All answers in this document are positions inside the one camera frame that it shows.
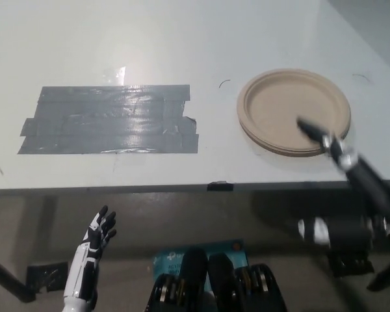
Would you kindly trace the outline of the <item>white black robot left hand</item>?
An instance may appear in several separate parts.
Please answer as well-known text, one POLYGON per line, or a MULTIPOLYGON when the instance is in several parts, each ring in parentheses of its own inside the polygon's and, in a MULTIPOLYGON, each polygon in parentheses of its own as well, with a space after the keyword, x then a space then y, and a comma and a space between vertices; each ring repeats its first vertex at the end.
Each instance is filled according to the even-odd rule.
POLYGON ((108 213, 109 208, 104 205, 95 215, 85 232, 81 246, 86 250, 89 261, 99 261, 109 241, 116 235, 116 213, 108 213))

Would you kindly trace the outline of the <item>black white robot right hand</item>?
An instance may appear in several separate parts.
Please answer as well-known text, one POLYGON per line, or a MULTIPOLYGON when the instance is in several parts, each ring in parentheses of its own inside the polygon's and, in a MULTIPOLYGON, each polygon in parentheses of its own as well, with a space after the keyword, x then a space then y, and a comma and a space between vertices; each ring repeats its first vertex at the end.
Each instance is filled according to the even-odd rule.
POLYGON ((298 221, 304 241, 329 249, 360 249, 372 242, 376 231, 390 235, 390 188, 373 167, 342 139, 309 120, 298 118, 296 124, 311 141, 316 142, 351 187, 369 202, 371 212, 345 218, 314 218, 298 221))

